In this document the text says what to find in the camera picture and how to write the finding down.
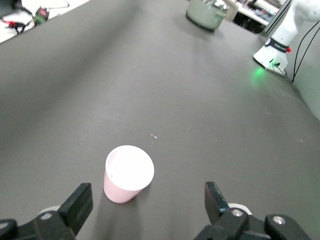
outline gray table surface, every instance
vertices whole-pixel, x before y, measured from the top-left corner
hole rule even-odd
[[[228,202],[320,239],[320,122],[253,60],[259,36],[205,31],[188,4],[92,0],[0,45],[1,219],[26,223],[89,182],[78,240],[193,239],[215,181]],[[155,175],[115,204],[104,165],[121,145],[145,150]]]

